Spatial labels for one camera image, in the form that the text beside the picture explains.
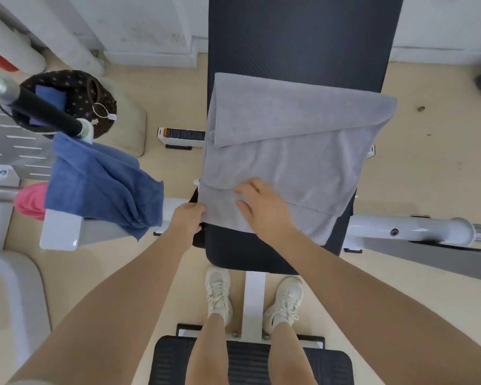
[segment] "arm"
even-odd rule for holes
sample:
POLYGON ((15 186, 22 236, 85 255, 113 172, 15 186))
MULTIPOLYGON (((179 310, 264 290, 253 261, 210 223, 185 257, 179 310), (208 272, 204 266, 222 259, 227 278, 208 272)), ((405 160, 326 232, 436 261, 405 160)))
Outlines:
POLYGON ((262 180, 236 192, 248 201, 237 204, 253 231, 296 269, 386 384, 481 384, 481 346, 467 335, 300 233, 262 180))
POLYGON ((91 290, 10 382, 130 384, 204 210, 199 204, 178 207, 166 232, 91 290))

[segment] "brown polka dot bag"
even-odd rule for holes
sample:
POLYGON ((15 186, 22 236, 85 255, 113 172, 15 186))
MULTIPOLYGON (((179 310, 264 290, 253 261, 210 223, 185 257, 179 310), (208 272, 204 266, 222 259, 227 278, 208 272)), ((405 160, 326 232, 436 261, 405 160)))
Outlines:
MULTIPOLYGON (((84 118, 94 127, 94 138, 108 132, 114 124, 117 105, 114 97, 92 75, 81 70, 60 70, 40 73, 26 79, 21 86, 35 93, 36 85, 60 90, 66 94, 66 113, 84 118)), ((14 121, 33 132, 56 132, 52 127, 29 124, 29 117, 12 111, 14 121)))

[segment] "hand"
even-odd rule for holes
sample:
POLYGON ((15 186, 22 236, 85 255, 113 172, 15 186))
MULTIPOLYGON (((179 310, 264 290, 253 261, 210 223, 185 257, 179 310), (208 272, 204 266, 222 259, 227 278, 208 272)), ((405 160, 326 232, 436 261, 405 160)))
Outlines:
POLYGON ((185 203, 175 209, 173 218, 166 232, 175 236, 174 240, 180 241, 187 251, 192 245, 195 233, 201 230, 201 214, 205 206, 196 203, 185 203))
POLYGON ((251 178, 233 191, 248 200, 238 200, 237 206, 251 229, 270 246, 296 231, 285 200, 260 178, 251 178))

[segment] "shoelace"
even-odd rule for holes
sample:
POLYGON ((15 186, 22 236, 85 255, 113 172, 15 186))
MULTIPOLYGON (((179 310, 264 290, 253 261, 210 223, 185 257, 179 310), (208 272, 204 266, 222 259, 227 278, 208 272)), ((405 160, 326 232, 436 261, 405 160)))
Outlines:
POLYGON ((212 307, 215 307, 215 304, 218 302, 222 302, 226 305, 224 300, 224 289, 223 289, 223 282, 213 282, 210 285, 210 288, 207 289, 207 300, 212 307))
POLYGON ((297 314, 297 300, 292 297, 283 299, 282 307, 278 310, 278 314, 282 315, 290 322, 299 320, 300 317, 297 314))

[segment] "blue towel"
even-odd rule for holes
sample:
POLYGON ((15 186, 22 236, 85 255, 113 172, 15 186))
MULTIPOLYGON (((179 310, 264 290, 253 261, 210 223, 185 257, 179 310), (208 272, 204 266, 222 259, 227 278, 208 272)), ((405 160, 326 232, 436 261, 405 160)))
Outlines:
POLYGON ((164 185, 134 157, 62 132, 53 138, 53 149, 57 160, 45 208, 116 223, 137 240, 162 224, 164 185))
MULTIPOLYGON (((66 93, 48 86, 36 85, 36 96, 41 97, 63 112, 66 110, 66 93)), ((31 125, 46 127, 44 122, 40 122, 33 117, 30 118, 31 125)))

